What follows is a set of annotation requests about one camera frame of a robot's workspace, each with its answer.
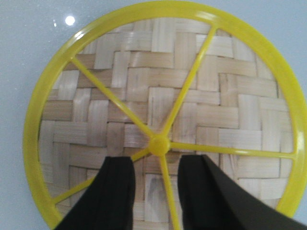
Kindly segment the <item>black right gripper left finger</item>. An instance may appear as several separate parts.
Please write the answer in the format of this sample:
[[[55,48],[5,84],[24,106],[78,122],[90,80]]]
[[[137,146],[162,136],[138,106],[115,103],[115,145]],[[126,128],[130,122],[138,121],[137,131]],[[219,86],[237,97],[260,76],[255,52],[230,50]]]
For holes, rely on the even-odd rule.
[[[131,230],[135,170],[130,157],[106,157],[97,176],[58,230]]]

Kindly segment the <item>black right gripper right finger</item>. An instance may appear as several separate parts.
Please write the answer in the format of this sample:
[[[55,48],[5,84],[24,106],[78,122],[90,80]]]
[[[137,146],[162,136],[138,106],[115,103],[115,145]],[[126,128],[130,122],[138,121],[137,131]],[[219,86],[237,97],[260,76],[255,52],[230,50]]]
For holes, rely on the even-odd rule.
[[[177,185],[186,230],[305,230],[229,178],[208,156],[184,155]]]

